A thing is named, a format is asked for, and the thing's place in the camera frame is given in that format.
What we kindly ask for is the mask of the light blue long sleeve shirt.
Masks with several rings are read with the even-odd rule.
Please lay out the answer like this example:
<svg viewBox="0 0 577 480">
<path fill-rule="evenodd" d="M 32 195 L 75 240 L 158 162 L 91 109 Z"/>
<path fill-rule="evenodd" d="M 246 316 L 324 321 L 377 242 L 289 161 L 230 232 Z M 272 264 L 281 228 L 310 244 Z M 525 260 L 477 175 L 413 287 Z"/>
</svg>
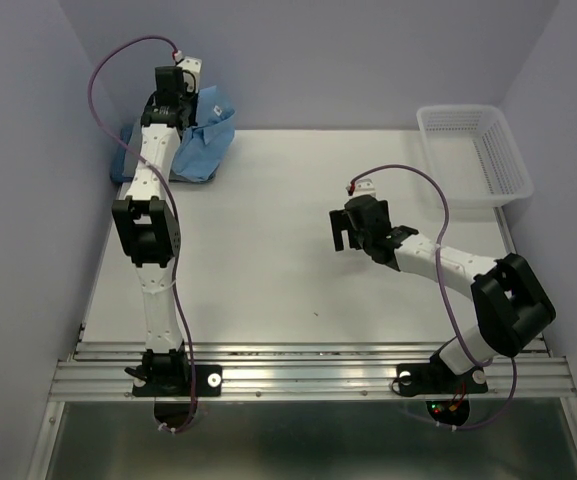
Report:
<svg viewBox="0 0 577 480">
<path fill-rule="evenodd" d="M 207 183 L 217 173 L 235 137 L 236 109 L 217 86 L 203 88 L 198 97 L 196 125 L 183 133 L 170 178 Z"/>
</svg>

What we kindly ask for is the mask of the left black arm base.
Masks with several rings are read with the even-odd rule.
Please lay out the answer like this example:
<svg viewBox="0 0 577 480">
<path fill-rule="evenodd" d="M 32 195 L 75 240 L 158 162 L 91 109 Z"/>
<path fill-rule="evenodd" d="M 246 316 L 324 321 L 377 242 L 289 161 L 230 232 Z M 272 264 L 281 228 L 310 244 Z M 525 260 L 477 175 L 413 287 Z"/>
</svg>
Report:
<svg viewBox="0 0 577 480">
<path fill-rule="evenodd" d="M 132 395 L 135 397 L 189 397 L 192 373 L 196 374 L 195 395 L 197 397 L 219 397 L 221 395 L 223 369 L 220 365 L 196 364 L 188 378 L 155 377 L 147 380 L 141 365 L 126 367 L 125 373 L 133 380 Z"/>
</svg>

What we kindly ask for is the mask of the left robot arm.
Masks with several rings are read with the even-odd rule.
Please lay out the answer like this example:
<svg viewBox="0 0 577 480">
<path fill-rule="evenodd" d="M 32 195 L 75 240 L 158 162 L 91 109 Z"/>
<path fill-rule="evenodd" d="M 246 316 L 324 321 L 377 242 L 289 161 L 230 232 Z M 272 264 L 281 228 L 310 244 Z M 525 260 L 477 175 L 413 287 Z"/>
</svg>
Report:
<svg viewBox="0 0 577 480">
<path fill-rule="evenodd" d="M 123 252 L 136 269 L 143 295 L 145 352 L 139 366 L 126 369 L 143 396 L 178 394 L 191 380 L 173 295 L 181 231 L 166 188 L 182 134 L 195 119 L 198 94 L 186 81 L 194 77 L 179 66 L 155 69 L 156 88 L 140 119 L 133 180 L 112 205 Z"/>
</svg>

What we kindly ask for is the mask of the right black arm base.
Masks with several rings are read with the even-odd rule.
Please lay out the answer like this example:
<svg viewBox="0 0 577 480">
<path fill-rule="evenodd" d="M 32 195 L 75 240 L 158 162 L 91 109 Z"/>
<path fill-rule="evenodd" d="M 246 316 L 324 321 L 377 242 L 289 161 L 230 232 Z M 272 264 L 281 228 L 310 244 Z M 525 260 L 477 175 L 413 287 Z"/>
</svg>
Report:
<svg viewBox="0 0 577 480">
<path fill-rule="evenodd" d="M 404 363 L 396 366 L 390 389 L 397 395 L 412 398 L 418 395 L 452 395 L 454 393 L 484 394 L 488 385 L 484 371 L 473 368 L 456 375 L 443 364 Z"/>
</svg>

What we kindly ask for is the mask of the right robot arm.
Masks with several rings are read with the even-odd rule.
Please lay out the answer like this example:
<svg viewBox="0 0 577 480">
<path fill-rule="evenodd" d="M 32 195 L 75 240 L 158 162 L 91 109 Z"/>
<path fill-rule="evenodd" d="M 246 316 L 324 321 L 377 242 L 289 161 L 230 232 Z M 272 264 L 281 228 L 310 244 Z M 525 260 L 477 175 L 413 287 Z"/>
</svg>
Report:
<svg viewBox="0 0 577 480">
<path fill-rule="evenodd" d="M 555 307 L 528 261 L 515 253 L 495 259 L 442 247 L 418 230 L 390 222 L 388 202 L 361 195 L 329 212 L 334 248 L 361 250 L 397 272 L 437 282 L 472 301 L 476 325 L 455 335 L 428 366 L 431 384 L 450 390 L 464 373 L 493 357 L 516 356 L 556 318 Z"/>
</svg>

